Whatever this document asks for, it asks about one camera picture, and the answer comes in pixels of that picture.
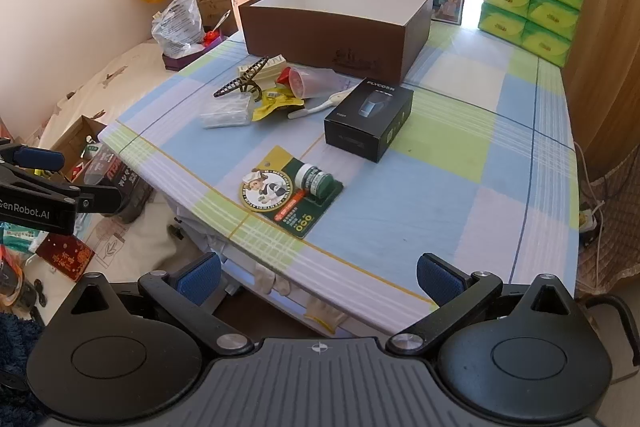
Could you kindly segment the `green card with jar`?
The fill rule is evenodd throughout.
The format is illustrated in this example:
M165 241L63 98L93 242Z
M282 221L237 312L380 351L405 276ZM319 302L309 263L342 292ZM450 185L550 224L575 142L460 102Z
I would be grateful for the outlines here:
M239 195L247 209L303 239L343 188L331 173L275 146L243 176Z

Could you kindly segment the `clear bag of floss picks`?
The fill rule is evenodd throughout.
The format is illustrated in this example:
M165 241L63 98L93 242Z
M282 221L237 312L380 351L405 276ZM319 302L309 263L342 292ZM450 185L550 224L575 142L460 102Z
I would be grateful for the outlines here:
M211 95L202 104L200 123L204 129L242 127L253 118L254 100L249 93Z

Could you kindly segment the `black hair claw clip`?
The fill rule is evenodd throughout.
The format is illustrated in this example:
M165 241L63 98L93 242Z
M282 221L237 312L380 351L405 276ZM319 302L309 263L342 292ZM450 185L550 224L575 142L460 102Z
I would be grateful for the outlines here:
M230 94L234 91L239 91L241 93L248 92L254 95L255 101L259 101L262 98L262 88L258 86L258 83L255 81L255 77L262 71L268 61L268 57L263 57L256 63L250 65L250 67L247 70L244 70L244 72L242 72L239 77L236 77L235 80L228 82L215 91L213 97L220 98L221 96Z

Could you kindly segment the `black shaver box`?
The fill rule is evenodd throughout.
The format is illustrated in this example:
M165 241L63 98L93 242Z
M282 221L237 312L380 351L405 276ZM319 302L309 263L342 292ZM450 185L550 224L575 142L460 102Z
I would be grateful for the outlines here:
M379 162L411 114L413 91L363 79L324 118L326 144Z

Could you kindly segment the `yellow snack packet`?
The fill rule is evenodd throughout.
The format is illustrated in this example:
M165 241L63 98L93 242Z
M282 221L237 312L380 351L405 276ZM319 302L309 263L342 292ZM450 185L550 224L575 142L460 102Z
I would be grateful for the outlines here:
M304 105L305 102L296 98L289 87L262 90L262 97L253 110L252 121L261 121L280 109L298 109Z

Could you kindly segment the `beige hair comb clip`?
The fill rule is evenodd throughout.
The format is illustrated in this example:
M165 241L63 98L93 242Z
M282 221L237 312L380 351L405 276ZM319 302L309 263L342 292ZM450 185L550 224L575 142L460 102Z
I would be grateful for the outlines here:
M242 65L238 67L238 73L240 75L246 72L255 72L252 79L256 83L276 83L282 72L288 67L288 62L282 55L274 57L261 58L257 63L253 65Z

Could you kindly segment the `open cardboard box on floor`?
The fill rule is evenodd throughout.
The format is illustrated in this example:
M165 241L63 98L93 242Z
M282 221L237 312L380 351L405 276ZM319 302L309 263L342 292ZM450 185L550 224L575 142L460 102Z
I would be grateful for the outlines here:
M81 154L88 145L87 138L98 141L99 133L105 124L87 116L80 116L73 124L50 146L65 157L64 167L58 172L66 179L73 178L73 171L82 162Z

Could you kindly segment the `red envelope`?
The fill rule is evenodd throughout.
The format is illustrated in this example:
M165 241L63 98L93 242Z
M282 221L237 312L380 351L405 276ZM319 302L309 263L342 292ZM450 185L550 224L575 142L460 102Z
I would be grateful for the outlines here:
M86 272L94 251L73 235L48 233L36 248L36 254L73 282Z

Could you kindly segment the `checkered tablecloth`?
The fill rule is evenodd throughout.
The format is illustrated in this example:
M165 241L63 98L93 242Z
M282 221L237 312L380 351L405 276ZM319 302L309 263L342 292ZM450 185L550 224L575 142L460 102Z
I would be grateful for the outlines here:
M344 311L346 332L393 334L431 312L416 262L576 284L579 188L560 70L478 30L434 24L408 72L412 111L379 161L329 146L323 116L272 115L206 129L203 102L250 61L233 36L101 132L103 143L213 239L226 271L257 265L291 283L270 303L302 317L309 297ZM243 176L281 147L332 173L343 192L304 237L248 210Z

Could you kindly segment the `crumpled clear plastic bag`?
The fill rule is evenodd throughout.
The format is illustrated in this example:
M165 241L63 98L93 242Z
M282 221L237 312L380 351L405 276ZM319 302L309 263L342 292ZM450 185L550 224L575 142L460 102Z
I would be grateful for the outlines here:
M198 0L172 0L153 16L151 35L169 58L203 51L205 31Z

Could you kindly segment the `quilted brown chair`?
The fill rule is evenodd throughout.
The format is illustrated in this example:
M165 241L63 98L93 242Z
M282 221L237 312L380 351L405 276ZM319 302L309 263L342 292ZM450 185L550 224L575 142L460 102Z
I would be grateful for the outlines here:
M639 149L604 176L590 179L578 154L577 290L600 295L639 276Z

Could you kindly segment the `brown cardboard storage box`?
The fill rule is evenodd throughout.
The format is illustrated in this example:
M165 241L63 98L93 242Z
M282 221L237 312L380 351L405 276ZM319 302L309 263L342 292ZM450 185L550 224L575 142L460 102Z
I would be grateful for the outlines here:
M430 35L433 0L250 0L240 6L249 54L390 86Z

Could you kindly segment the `green tissue pack bundle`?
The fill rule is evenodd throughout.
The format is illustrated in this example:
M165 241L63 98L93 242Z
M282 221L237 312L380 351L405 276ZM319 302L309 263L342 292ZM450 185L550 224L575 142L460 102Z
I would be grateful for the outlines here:
M585 0L483 0L478 28L565 66Z

